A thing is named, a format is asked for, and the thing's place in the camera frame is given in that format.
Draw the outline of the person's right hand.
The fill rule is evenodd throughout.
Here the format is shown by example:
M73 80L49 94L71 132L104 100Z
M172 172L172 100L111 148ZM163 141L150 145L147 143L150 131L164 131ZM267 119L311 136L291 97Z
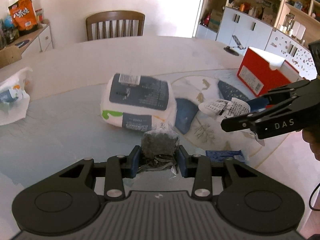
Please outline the person's right hand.
M309 127L302 130L302 137L310 146L315 159L320 161L320 132L319 127Z

